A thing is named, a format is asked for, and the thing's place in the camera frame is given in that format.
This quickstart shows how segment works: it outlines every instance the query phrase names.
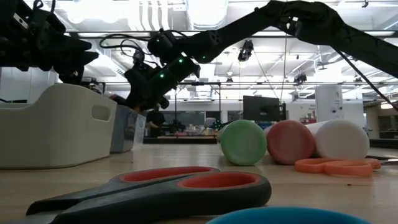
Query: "person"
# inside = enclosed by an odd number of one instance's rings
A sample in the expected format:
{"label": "person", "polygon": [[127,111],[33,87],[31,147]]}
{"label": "person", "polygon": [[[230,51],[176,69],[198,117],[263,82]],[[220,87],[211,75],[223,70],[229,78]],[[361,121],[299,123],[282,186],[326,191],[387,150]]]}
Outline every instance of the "person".
{"label": "person", "polygon": [[164,115],[159,111],[159,105],[147,115],[147,124],[150,127],[149,137],[157,138],[162,135],[161,126],[165,122]]}

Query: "blue bowl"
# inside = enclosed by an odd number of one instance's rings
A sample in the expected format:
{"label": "blue bowl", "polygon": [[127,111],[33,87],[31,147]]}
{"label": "blue bowl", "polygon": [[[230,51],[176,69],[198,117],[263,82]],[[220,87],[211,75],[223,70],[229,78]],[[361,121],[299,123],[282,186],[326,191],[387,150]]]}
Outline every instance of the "blue bowl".
{"label": "blue bowl", "polygon": [[315,208],[250,208],[222,215],[207,224],[371,224],[339,212]]}

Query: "orange scissors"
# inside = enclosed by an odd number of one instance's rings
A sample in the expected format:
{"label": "orange scissors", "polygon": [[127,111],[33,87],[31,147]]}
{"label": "orange scissors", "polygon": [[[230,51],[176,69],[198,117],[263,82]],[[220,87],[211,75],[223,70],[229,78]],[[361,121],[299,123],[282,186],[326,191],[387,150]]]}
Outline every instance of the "orange scissors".
{"label": "orange scissors", "polygon": [[310,174],[353,175],[369,177],[373,170],[387,164],[395,164],[398,159],[363,159],[360,161],[341,159],[302,159],[294,164],[294,169]]}

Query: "foam cylinder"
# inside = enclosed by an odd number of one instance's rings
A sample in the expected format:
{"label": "foam cylinder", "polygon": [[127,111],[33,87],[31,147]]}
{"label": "foam cylinder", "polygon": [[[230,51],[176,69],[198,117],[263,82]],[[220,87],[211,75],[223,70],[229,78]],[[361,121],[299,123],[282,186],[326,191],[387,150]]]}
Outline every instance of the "foam cylinder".
{"label": "foam cylinder", "polygon": [[217,145],[218,147],[222,150],[221,148],[221,136],[223,135],[224,130],[226,129],[226,127],[228,126],[228,124],[226,126],[224,126],[223,128],[221,128],[218,133],[217,133]]}
{"label": "foam cylinder", "polygon": [[264,129],[264,134],[265,134],[266,136],[267,136],[269,130],[271,130],[272,127],[273,127],[273,124],[270,125],[270,126],[268,126],[268,127],[266,127],[266,128]]}
{"label": "foam cylinder", "polygon": [[318,155],[327,159],[364,159],[370,143],[366,132],[357,124],[342,119],[308,124]]}
{"label": "foam cylinder", "polygon": [[267,139],[260,126],[247,120],[228,125],[221,136],[225,158],[239,166],[252,166],[266,153]]}
{"label": "foam cylinder", "polygon": [[304,124],[285,120],[273,125],[268,130],[267,148],[276,162],[294,165],[296,161],[308,159],[313,154],[315,140],[311,131]]}

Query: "table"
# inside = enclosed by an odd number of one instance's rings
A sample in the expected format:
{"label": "table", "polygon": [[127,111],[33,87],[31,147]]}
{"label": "table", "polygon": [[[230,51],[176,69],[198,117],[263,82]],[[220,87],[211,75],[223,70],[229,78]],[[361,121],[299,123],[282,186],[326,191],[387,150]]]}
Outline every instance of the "table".
{"label": "table", "polygon": [[[393,149],[372,149],[374,156],[398,156]],[[275,165],[266,156],[252,167],[232,166],[217,145],[143,145],[139,151],[76,167],[52,170],[0,170],[0,222],[23,217],[35,200],[96,187],[133,170],[173,166],[211,166],[267,177],[272,197],[267,206],[299,206],[334,210],[369,220],[395,223],[398,219],[398,166],[385,166],[372,178],[330,177],[295,172]],[[162,223],[206,223],[213,217],[191,217]]]}

